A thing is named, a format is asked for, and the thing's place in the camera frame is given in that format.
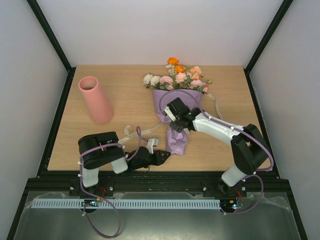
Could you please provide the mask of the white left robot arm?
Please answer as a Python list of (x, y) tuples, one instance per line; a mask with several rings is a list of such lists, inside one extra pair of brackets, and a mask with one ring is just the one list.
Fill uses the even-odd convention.
[(97, 185), (99, 169), (107, 164), (111, 164), (115, 174), (164, 164), (171, 153), (154, 150), (158, 141), (151, 138), (146, 146), (139, 145), (135, 151), (124, 152), (124, 146), (119, 143), (114, 131), (83, 136), (78, 140), (83, 186), (89, 188)]

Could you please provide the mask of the cream ribbon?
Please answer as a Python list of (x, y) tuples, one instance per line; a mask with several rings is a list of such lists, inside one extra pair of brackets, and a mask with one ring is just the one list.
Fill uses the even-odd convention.
[[(218, 117), (222, 120), (223, 119), (223, 116), (222, 116), (222, 113), (220, 111), (220, 107), (219, 107), (219, 104), (218, 104), (218, 100), (216, 98), (215, 95), (213, 95), (212, 93), (207, 93), (206, 94), (209, 98), (212, 98), (214, 101), (215, 101), (215, 110), (216, 110), (216, 113), (218, 115)], [(161, 125), (168, 125), (169, 124), (169, 120), (165, 121), (165, 122), (161, 122), (149, 129), (146, 129), (146, 130), (142, 130), (141, 131), (141, 135), (142, 136), (145, 136), (145, 135), (148, 135), (150, 133), (152, 133), (155, 129), (157, 129), (159, 126)], [(129, 128), (132, 127), (131, 125), (126, 125), (125, 128), (124, 128), (124, 133), (126, 134), (125, 137), (121, 138), (118, 143), (119, 144), (124, 144), (126, 143), (127, 141), (131, 140), (132, 138), (134, 137), (138, 137), (138, 133), (137, 132), (133, 132), (131, 134), (129, 134)]]

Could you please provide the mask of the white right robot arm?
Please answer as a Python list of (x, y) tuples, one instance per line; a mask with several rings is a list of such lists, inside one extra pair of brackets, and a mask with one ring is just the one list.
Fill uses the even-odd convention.
[(270, 150), (258, 128), (235, 125), (211, 116), (199, 107), (190, 109), (181, 98), (177, 97), (167, 103), (163, 113), (171, 119), (170, 126), (178, 133), (184, 129), (210, 135), (225, 144), (232, 150), (234, 164), (221, 176), (218, 191), (229, 196), (236, 189), (236, 184), (270, 160), (273, 167), (273, 158)]

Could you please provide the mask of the pink cylindrical vase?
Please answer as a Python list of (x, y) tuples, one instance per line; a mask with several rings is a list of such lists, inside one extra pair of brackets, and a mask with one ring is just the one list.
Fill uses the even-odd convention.
[(96, 124), (108, 123), (114, 111), (98, 79), (93, 76), (84, 77), (78, 82), (78, 88), (91, 119)]

